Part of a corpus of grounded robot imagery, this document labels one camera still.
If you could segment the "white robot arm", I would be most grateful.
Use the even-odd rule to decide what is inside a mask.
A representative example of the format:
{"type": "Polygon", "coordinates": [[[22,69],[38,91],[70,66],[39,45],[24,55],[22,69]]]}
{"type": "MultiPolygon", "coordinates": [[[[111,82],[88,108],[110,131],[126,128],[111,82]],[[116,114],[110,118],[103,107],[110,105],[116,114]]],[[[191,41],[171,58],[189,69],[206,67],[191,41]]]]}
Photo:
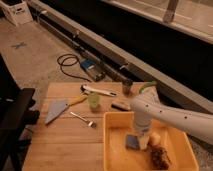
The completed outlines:
{"type": "Polygon", "coordinates": [[[213,115],[163,105],[155,88],[145,88],[130,101],[133,127],[139,135],[148,133],[156,119],[213,145],[213,115]]]}

